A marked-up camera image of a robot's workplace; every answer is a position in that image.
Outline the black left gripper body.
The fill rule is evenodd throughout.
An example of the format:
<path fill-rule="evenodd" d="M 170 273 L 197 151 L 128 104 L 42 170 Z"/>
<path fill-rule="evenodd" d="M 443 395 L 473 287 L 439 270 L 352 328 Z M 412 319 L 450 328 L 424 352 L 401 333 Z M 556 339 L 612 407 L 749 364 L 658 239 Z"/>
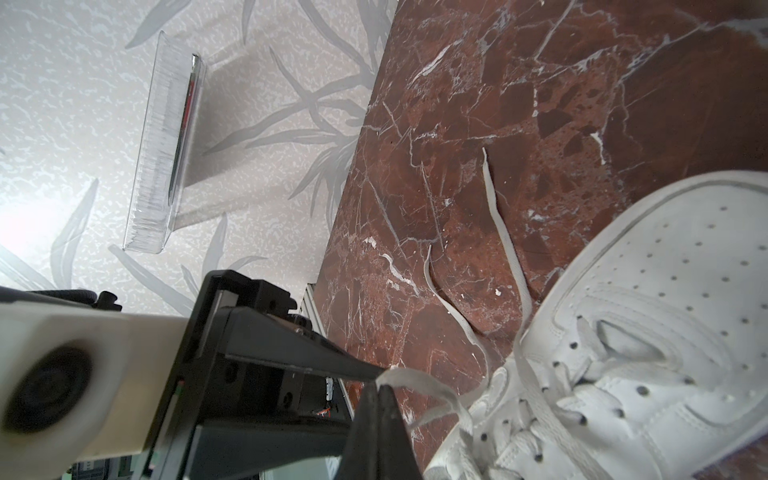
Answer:
<path fill-rule="evenodd" d="M 290 294 L 265 281 L 232 270 L 209 273 L 182 338 L 156 418 L 133 476 L 183 479 L 197 426 L 207 420 L 321 417 L 313 412 L 331 378 L 228 359 L 221 352 L 225 311 L 248 307 L 313 331 L 296 314 Z"/>

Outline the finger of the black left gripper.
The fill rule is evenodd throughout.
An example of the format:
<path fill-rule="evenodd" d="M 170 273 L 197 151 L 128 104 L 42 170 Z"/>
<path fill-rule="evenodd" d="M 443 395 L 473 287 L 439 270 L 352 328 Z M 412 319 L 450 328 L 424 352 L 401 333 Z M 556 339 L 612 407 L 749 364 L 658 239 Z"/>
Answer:
<path fill-rule="evenodd" d="M 248 307 L 225 311 L 228 359 L 299 373 L 373 381 L 384 369 L 359 360 L 314 331 Z"/>
<path fill-rule="evenodd" d="M 351 425 L 321 417 L 207 420 L 195 429 L 183 479 L 245 479 L 342 454 Z"/>

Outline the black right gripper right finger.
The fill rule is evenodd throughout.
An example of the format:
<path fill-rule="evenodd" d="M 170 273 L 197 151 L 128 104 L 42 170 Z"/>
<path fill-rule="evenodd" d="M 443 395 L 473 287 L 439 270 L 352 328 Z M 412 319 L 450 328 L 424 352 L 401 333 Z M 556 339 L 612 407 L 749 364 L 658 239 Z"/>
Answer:
<path fill-rule="evenodd" d="M 390 386 L 385 385 L 378 390 L 378 411 L 377 478 L 422 480 L 410 436 Z"/>

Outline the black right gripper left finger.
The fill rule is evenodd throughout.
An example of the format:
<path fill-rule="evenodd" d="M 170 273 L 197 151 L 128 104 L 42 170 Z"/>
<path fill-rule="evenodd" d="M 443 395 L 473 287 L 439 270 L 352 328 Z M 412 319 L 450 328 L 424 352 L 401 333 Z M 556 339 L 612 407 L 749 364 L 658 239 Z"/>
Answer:
<path fill-rule="evenodd" d="M 378 478 L 378 388 L 367 384 L 341 456 L 335 480 Z"/>

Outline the white shoelace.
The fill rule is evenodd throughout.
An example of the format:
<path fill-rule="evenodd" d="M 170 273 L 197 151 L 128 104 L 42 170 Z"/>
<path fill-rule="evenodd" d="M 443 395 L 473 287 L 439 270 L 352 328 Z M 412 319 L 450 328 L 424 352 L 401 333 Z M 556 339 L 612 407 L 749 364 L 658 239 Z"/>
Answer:
<path fill-rule="evenodd" d="M 488 369 L 480 385 L 457 394 L 431 375 L 410 368 L 390 368 L 376 380 L 378 388 L 406 388 L 440 400 L 407 422 L 413 431 L 446 416 L 455 427 L 425 469 L 427 479 L 606 479 L 608 473 L 578 443 L 543 384 L 524 357 L 522 341 L 529 332 L 533 302 L 507 227 L 498 210 L 487 162 L 482 164 L 488 211 L 521 302 L 522 323 L 512 353 L 497 370 Z"/>

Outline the white sneaker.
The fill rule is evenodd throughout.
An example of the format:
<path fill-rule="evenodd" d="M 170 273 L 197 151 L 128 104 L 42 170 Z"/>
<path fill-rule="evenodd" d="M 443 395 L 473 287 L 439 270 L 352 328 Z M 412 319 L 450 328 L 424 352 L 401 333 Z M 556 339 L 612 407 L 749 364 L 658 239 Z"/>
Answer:
<path fill-rule="evenodd" d="M 767 432 L 767 176 L 635 203 L 573 260 L 428 479 L 689 479 Z"/>

